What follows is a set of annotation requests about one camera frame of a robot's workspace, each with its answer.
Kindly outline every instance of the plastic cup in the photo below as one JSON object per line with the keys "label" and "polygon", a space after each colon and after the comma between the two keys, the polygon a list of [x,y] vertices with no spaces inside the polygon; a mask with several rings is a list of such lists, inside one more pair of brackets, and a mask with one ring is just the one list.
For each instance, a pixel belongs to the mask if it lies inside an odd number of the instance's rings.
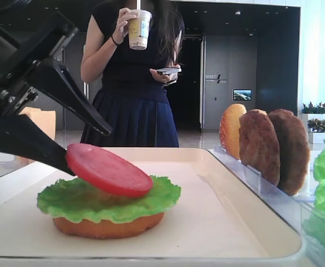
{"label": "plastic cup", "polygon": [[134,50],[145,50],[149,37],[151,13],[145,10],[134,10],[137,17],[129,20],[129,47]]}

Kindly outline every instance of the red tomato slice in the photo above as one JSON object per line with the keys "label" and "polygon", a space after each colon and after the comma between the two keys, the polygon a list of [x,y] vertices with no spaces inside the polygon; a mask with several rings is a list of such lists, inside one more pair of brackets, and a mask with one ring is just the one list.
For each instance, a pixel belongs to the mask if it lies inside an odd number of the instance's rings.
{"label": "red tomato slice", "polygon": [[70,144],[68,167],[79,178],[112,195],[142,197],[152,188],[152,179],[125,159],[97,146]]}

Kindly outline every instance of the long dark hair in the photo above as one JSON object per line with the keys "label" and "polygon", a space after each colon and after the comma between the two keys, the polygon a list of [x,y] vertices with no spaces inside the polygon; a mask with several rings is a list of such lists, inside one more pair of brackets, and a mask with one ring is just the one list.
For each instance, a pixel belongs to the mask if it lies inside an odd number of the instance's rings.
{"label": "long dark hair", "polygon": [[[168,58],[168,63],[177,64],[184,36],[184,21],[176,4],[170,0],[149,0],[154,6],[154,23],[160,38],[159,52]],[[126,0],[113,0],[118,8],[124,7]],[[176,39],[181,33],[181,41],[176,47]]]}

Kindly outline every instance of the smartphone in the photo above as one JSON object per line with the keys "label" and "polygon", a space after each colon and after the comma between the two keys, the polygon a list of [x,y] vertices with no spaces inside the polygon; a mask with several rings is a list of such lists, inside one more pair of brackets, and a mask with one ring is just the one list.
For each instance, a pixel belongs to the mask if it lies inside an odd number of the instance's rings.
{"label": "smartphone", "polygon": [[174,68],[174,67],[168,67],[168,68],[160,68],[156,70],[159,75],[170,75],[177,72],[181,72],[181,68]]}

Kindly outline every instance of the white tray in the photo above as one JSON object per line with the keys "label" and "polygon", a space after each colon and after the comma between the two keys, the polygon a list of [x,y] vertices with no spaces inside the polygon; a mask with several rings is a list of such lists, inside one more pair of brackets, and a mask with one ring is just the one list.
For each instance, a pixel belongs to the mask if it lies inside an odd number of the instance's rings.
{"label": "white tray", "polygon": [[0,205],[0,262],[11,258],[12,264],[20,262],[18,266],[151,266],[157,262],[300,266],[306,246],[301,236],[211,153],[200,149],[110,150],[148,174],[168,176],[182,187],[178,204],[166,212],[162,222],[123,240],[63,235],[36,208],[38,192],[57,179],[72,178],[56,171]]}

